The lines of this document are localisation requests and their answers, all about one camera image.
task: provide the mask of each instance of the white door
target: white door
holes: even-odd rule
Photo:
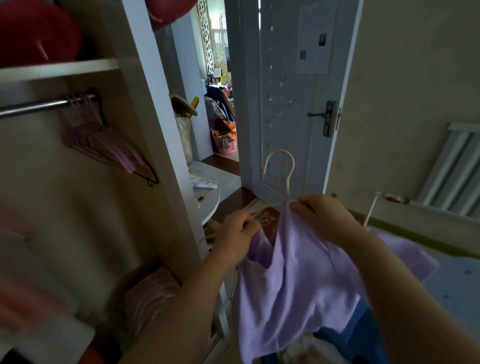
[[[291,197],[325,192],[362,5],[363,0],[240,0],[238,19],[227,11],[230,53],[244,56],[232,69],[236,107],[248,105],[248,113],[241,112],[247,120],[237,118],[239,138],[247,127],[249,136],[250,155],[240,143],[240,162],[242,155],[250,158],[253,192],[267,203],[282,201],[291,166],[278,154],[262,175],[275,149],[295,158]]]

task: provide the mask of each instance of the door latch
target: door latch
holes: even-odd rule
[[[333,124],[334,113],[335,113],[336,101],[328,100],[327,107],[325,112],[314,114],[312,112],[307,113],[307,118],[314,118],[316,116],[321,116],[324,119],[324,136],[330,138],[332,137],[333,130],[335,129]]]

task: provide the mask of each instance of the white paper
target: white paper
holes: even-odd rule
[[[297,73],[328,73],[336,0],[300,7]]]

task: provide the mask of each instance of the radiator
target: radiator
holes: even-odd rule
[[[451,123],[416,205],[480,220],[480,124]]]

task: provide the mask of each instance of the brown floor tile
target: brown floor tile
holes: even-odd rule
[[[257,196],[253,194],[248,188],[240,187],[230,196],[228,196],[225,200],[220,202],[218,208],[216,209],[215,213],[212,216],[212,219],[222,223],[225,216],[231,214],[234,211],[242,210],[246,207],[250,202],[252,202]]]
[[[236,174],[237,176],[240,176],[240,163],[237,162],[236,160],[231,160],[228,158],[218,156],[216,154],[212,154],[211,156],[205,158],[201,162],[208,164],[212,167],[216,167],[219,170],[224,170],[225,172],[229,172],[232,174]]]

